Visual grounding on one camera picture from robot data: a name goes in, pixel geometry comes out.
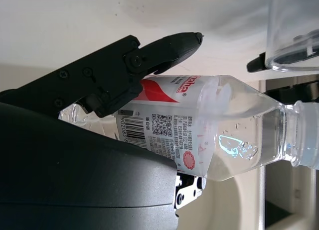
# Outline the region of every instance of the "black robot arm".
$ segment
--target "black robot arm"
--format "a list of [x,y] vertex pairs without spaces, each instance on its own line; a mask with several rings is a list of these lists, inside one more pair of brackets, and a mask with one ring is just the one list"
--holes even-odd
[[0,229],[175,230],[175,210],[201,194],[203,179],[56,117],[75,102],[99,117],[115,112],[140,93],[139,80],[201,42],[200,33],[181,33],[139,49],[128,36],[1,93]]

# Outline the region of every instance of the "red circular logo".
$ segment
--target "red circular logo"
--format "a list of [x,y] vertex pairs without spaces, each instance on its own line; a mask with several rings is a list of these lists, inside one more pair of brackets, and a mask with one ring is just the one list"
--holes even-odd
[[183,162],[187,169],[195,168],[194,155],[190,151],[186,151],[183,155]]

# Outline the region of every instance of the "red and white label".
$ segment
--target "red and white label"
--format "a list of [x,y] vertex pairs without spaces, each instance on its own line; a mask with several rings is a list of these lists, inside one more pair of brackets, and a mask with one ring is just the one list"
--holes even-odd
[[207,77],[149,76],[143,91],[117,114],[121,141],[173,159],[180,172],[205,175],[199,155],[197,102]]

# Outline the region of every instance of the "bottle cap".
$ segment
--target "bottle cap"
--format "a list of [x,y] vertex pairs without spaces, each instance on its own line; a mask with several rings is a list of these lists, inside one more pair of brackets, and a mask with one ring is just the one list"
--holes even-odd
[[300,145],[300,165],[319,169],[319,103],[302,103],[300,114],[302,119],[302,129],[298,131],[302,135]]

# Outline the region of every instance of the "qr code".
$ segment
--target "qr code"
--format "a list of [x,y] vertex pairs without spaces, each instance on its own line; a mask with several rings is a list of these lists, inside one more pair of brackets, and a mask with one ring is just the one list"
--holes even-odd
[[172,137],[172,116],[152,114],[152,131],[155,135]]

